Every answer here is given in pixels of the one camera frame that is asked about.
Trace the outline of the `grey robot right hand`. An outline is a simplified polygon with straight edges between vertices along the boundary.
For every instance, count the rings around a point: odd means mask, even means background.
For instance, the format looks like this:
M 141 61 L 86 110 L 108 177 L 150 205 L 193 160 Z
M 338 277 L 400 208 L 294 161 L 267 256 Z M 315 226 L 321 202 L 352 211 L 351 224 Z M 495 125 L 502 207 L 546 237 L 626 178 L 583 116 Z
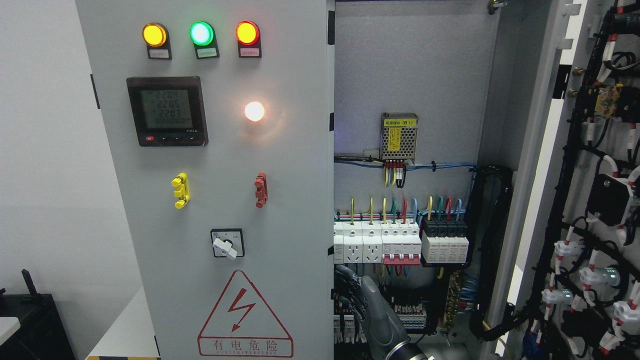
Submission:
M 400 344 L 410 339 L 397 314 L 370 276 L 358 276 L 342 264 L 334 267 L 334 275 L 340 302 L 359 321 L 372 357 L 388 360 Z

